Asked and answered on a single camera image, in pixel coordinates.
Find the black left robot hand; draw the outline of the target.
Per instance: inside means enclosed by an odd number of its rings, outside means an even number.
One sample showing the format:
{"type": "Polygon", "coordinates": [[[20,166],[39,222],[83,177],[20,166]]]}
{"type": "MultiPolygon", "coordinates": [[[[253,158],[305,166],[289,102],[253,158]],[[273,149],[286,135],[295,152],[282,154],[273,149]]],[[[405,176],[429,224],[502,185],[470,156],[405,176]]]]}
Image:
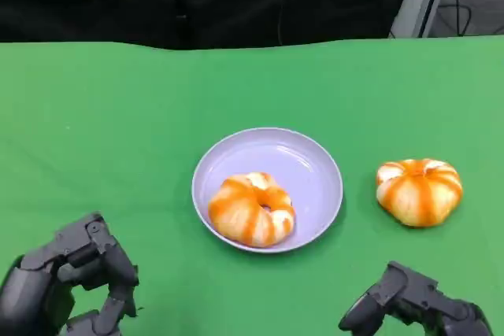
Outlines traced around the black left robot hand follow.
{"type": "Polygon", "coordinates": [[[19,256],[1,284],[3,335],[119,335],[135,318],[138,268],[99,212],[56,231],[38,249],[19,256]],[[101,309],[72,316],[73,288],[108,286],[101,309]]]}

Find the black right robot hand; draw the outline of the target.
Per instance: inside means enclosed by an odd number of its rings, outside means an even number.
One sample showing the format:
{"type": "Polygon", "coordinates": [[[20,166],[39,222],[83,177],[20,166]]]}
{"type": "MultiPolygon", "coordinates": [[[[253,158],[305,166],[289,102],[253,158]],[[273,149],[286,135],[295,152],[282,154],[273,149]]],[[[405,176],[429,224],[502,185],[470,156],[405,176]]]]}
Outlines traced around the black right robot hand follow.
{"type": "Polygon", "coordinates": [[[437,289],[438,282],[391,261],[339,321],[353,335],[374,335],[386,316],[409,326],[420,324],[426,335],[492,335],[480,306],[453,299],[437,289]]]}

